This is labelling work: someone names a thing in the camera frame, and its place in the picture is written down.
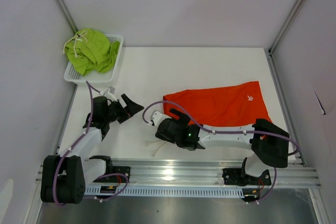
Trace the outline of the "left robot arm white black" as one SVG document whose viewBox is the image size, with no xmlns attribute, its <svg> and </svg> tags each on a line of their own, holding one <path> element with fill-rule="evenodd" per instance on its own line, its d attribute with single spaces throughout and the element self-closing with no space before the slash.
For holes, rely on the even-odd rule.
<svg viewBox="0 0 336 224">
<path fill-rule="evenodd" d="M 87 185 L 96 179 L 108 182 L 113 178 L 111 158 L 90 157 L 89 154 L 104 140 L 111 123 L 121 124 L 144 110 L 126 94 L 121 98 L 125 105 L 106 96 L 91 98 L 91 111 L 78 138 L 61 153 L 44 159 L 40 189 L 42 202 L 78 204 L 84 198 Z"/>
</svg>

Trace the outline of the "lime green shorts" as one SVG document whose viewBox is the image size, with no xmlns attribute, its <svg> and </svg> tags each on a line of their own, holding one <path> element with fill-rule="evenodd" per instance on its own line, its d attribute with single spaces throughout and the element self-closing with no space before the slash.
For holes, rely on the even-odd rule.
<svg viewBox="0 0 336 224">
<path fill-rule="evenodd" d="M 81 76 L 86 76 L 112 70 L 120 47 L 119 41 L 111 42 L 102 32 L 84 28 L 64 44 L 62 53 Z"/>
</svg>

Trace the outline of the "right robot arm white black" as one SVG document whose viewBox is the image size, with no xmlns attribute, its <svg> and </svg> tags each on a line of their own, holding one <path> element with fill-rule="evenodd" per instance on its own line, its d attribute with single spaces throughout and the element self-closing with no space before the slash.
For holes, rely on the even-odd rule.
<svg viewBox="0 0 336 224">
<path fill-rule="evenodd" d="M 191 124 L 191 118 L 176 109 L 172 118 L 159 111 L 151 115 L 156 127 L 155 137 L 189 151 L 216 147 L 237 147 L 250 150 L 246 157 L 240 179 L 251 184 L 271 168 L 286 168 L 289 156 L 289 134 L 266 119 L 257 119 L 254 124 L 236 127 L 214 127 Z"/>
</svg>

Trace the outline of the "orange shorts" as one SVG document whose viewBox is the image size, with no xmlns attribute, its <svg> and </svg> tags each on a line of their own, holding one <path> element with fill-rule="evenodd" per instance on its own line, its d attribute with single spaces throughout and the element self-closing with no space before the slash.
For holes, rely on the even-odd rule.
<svg viewBox="0 0 336 224">
<path fill-rule="evenodd" d="M 271 121 L 258 81 L 237 86 L 188 89 L 166 94 L 184 108 L 199 124 L 216 127 L 236 127 L 253 124 L 257 119 Z"/>
</svg>

